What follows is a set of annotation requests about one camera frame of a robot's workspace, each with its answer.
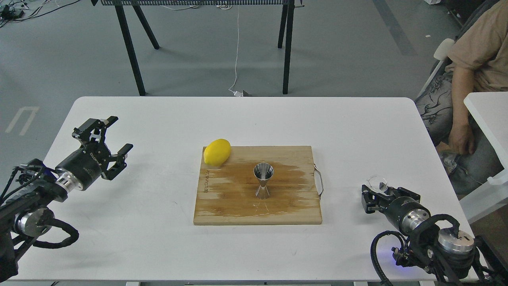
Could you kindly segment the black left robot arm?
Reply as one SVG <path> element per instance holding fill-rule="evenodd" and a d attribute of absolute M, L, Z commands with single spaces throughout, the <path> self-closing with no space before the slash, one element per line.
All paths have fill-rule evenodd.
<path fill-rule="evenodd" d="M 14 167 L 1 193 L 1 281 L 18 274 L 18 261 L 31 246 L 58 249 L 78 240 L 78 230 L 56 219 L 48 204 L 64 202 L 71 191 L 84 191 L 98 178 L 113 180 L 125 169 L 133 145 L 112 154 L 105 144 L 106 130 L 117 120 L 88 119 L 75 128 L 72 136 L 80 147 L 54 169 L 36 158 Z"/>

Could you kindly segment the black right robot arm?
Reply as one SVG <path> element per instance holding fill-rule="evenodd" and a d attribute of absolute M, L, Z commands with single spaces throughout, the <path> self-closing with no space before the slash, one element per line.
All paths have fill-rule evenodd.
<path fill-rule="evenodd" d="M 370 257 L 381 284 L 392 282 L 383 272 L 377 258 L 377 243 L 384 236 L 398 238 L 400 247 L 392 248 L 396 265 L 419 267 L 433 274 L 447 286 L 460 286 L 461 279 L 475 270 L 479 284 L 506 286 L 507 263 L 481 236 L 472 236 L 460 229 L 460 224 L 448 214 L 431 215 L 420 203 L 420 195 L 403 187 L 380 185 L 377 193 L 362 185 L 362 205 L 367 214 L 379 211 L 396 228 L 374 237 Z"/>

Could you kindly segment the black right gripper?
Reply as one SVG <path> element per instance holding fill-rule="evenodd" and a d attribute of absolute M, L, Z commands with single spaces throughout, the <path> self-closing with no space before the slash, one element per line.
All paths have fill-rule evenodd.
<path fill-rule="evenodd" d="M 406 188 L 388 187 L 383 193 L 376 193 L 364 184 L 361 191 L 365 213 L 383 213 L 404 236 L 410 236 L 430 218 L 429 210 L 420 203 L 421 196 Z"/>

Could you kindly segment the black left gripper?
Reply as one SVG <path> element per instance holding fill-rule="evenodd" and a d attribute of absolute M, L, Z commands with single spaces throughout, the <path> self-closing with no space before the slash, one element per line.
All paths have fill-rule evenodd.
<path fill-rule="evenodd" d="M 56 183 L 67 192 L 86 190 L 99 177 L 113 180 L 127 164 L 127 153 L 133 144 L 125 144 L 117 154 L 112 155 L 105 144 L 106 130 L 118 121 L 117 116 L 105 120 L 88 119 L 71 134 L 80 142 L 80 149 L 67 156 L 56 167 Z"/>

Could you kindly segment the seated person's forearm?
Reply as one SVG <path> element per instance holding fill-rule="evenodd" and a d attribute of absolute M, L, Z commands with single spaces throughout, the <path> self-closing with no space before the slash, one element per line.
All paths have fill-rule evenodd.
<path fill-rule="evenodd" d="M 475 89 L 475 72 L 455 67 L 452 73 L 452 129 L 469 125 L 469 112 L 464 99 Z"/>

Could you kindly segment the seated person's hand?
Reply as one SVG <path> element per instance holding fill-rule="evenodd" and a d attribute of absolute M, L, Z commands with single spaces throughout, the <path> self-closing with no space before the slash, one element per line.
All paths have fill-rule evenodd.
<path fill-rule="evenodd" d="M 452 152 L 471 155 L 475 152 L 475 137 L 469 124 L 453 124 L 448 137 Z"/>

